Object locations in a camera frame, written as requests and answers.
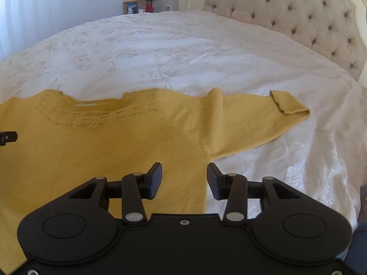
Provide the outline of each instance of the tufted headboard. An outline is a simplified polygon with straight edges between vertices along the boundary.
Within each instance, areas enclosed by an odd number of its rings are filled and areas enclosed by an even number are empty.
[[[203,0],[204,10],[278,31],[329,58],[359,79],[367,60],[366,1]],[[191,0],[191,6],[198,0]],[[356,11],[363,18],[358,20]]]

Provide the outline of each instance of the sweater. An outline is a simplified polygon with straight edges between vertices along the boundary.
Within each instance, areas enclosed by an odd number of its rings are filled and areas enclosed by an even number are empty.
[[[17,227],[30,212],[93,177],[118,181],[163,165],[152,213],[204,213],[206,167],[215,159],[265,144],[310,115],[288,92],[205,97],[151,89],[121,99],[76,101],[46,90],[0,105],[1,131],[18,141],[0,147],[0,268],[25,257]],[[121,217],[121,200],[109,212]]]

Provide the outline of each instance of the sweater neckline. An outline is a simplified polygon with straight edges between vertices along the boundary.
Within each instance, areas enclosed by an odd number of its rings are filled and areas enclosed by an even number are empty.
[[[127,93],[121,99],[78,101],[60,91],[45,90],[39,94],[34,109],[56,125],[95,130],[159,113],[158,91]]]

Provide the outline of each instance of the black robotic gripper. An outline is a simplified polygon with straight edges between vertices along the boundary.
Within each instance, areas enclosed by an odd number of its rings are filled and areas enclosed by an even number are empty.
[[[352,239],[339,213],[283,182],[250,182],[222,174],[214,163],[207,180],[218,214],[153,214],[162,165],[121,181],[92,179],[27,215],[18,240],[28,261],[13,275],[250,274],[352,275],[341,260]],[[108,213],[109,199],[122,199],[122,219]],[[247,219],[247,199],[260,199],[262,213]]]

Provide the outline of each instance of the wooden picture frame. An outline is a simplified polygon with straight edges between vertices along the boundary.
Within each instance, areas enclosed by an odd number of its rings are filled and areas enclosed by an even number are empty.
[[[139,13],[139,3],[138,1],[125,1],[124,3],[124,14],[137,14]],[[133,7],[133,12],[129,13],[129,7]]]

